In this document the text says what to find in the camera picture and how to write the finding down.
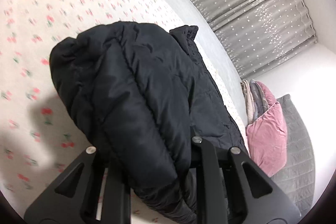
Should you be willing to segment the black puffer jacket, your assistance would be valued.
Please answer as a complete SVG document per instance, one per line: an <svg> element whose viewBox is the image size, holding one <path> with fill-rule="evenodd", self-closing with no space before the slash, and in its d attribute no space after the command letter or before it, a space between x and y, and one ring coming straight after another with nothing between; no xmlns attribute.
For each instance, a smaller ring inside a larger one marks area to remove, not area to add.
<svg viewBox="0 0 336 224"><path fill-rule="evenodd" d="M192 137L244 148L197 32L116 22L66 38L50 54L52 82L76 126L143 203L177 223L197 221Z"/></svg>

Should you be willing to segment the stack of folded clothes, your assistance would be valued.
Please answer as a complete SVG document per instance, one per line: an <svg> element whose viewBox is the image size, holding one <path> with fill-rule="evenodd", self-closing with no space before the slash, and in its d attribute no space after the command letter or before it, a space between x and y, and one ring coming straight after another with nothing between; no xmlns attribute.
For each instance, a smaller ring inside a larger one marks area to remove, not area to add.
<svg viewBox="0 0 336 224"><path fill-rule="evenodd" d="M248 124L252 124L269 109L266 91L262 84L255 80L243 80L240 85L245 99L247 121Z"/></svg>

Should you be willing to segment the pink velvet pillow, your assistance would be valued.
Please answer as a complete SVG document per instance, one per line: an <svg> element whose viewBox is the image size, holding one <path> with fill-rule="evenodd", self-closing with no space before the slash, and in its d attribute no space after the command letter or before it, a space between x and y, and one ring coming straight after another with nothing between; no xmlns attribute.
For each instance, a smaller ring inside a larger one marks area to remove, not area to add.
<svg viewBox="0 0 336 224"><path fill-rule="evenodd" d="M272 177L286 165L288 128L280 102L260 81L267 109L252 124L247 126L249 154L251 159L267 176Z"/></svg>

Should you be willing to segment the grey quilted headboard cushion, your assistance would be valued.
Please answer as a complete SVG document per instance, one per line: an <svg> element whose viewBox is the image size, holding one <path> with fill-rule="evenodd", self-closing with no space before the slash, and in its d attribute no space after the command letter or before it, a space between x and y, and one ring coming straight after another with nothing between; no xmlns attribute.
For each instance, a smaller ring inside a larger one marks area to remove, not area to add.
<svg viewBox="0 0 336 224"><path fill-rule="evenodd" d="M301 212L313 206L315 160L310 136L289 94L278 98L288 128L287 162L272 180Z"/></svg>

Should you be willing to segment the grey dotted curtain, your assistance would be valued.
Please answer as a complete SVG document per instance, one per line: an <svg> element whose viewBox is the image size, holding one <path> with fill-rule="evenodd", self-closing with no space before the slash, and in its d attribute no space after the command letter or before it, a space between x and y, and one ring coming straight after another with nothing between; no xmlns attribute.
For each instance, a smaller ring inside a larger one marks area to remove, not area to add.
<svg viewBox="0 0 336 224"><path fill-rule="evenodd" d="M241 78L262 74L317 41L303 0L191 0Z"/></svg>

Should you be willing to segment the cherry print bed sheet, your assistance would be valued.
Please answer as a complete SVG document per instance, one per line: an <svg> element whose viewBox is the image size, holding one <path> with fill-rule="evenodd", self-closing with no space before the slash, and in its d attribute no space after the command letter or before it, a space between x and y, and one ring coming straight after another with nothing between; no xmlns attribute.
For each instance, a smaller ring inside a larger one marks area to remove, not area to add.
<svg viewBox="0 0 336 224"><path fill-rule="evenodd" d="M52 48L120 20L185 25L165 0L1 0L1 192L19 215L89 145L52 83Z"/></svg>

